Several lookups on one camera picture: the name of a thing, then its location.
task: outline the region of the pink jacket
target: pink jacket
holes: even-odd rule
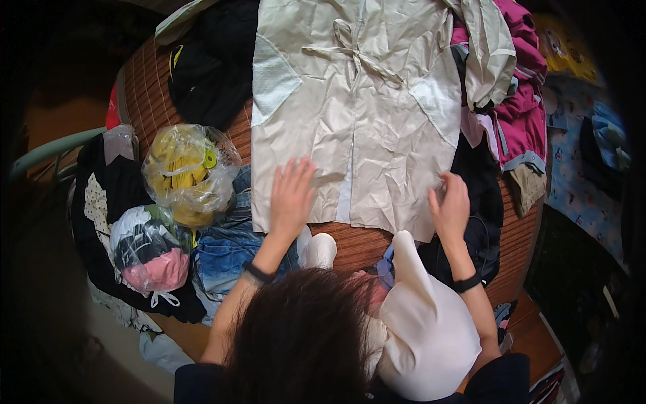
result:
[[[508,97],[488,115],[492,119],[494,135],[489,134],[490,148],[499,160],[502,171],[513,170],[527,163],[544,173],[547,159],[547,127],[545,106],[540,86],[545,82],[547,63],[538,52],[538,37],[529,11],[514,0],[494,0],[509,26],[516,48],[516,93]],[[460,21],[455,21],[453,48],[461,54],[468,52],[468,34]]]

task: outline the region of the fabric tie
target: fabric tie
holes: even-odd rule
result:
[[[334,20],[334,36],[337,38],[337,41],[341,44],[342,47],[333,47],[333,48],[317,48],[317,47],[302,47],[302,50],[308,50],[311,52],[318,53],[343,53],[346,55],[352,55],[352,59],[355,62],[355,77],[352,80],[352,90],[355,90],[357,85],[357,77],[359,76],[359,69],[361,62],[365,64],[370,70],[377,73],[379,76],[382,76],[385,79],[389,79],[397,85],[401,85],[404,80],[394,71],[385,69],[384,67],[379,66],[377,62],[361,53],[359,49],[359,44],[357,43],[357,38],[352,34],[352,30],[347,22],[343,21],[340,18]]]
[[[157,306],[157,304],[159,303],[159,296],[162,296],[164,299],[166,299],[168,304],[173,306],[173,307],[179,307],[180,306],[180,300],[177,297],[171,295],[170,293],[168,293],[168,292],[153,292],[152,293],[152,299],[151,299],[151,308],[154,308],[155,306]]]

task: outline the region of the hand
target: hand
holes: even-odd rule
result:
[[[440,177],[446,184],[444,202],[440,206],[435,191],[429,188],[428,204],[442,245],[450,247],[464,242],[464,231],[470,213],[469,192],[459,175],[442,173]]]
[[[269,235],[272,238],[291,245],[307,223],[312,209],[314,189],[309,182],[316,166],[309,161],[309,156],[289,160],[285,171],[276,167],[274,186],[271,192],[271,212]]]

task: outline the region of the cartoon print fabric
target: cartoon print fabric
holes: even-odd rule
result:
[[[611,105],[593,85],[565,77],[549,77],[550,87],[563,94],[567,131],[550,131],[552,184],[547,204],[597,240],[625,268],[621,247],[621,204],[583,177],[579,132],[584,117],[592,117],[594,100]]]

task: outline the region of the plastic bag with pink clothes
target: plastic bag with pink clothes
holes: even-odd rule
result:
[[[191,233],[177,226],[171,214],[157,205],[128,209],[112,225],[110,249],[123,282],[148,297],[151,307],[163,297],[177,307],[170,292],[181,288],[189,274]]]

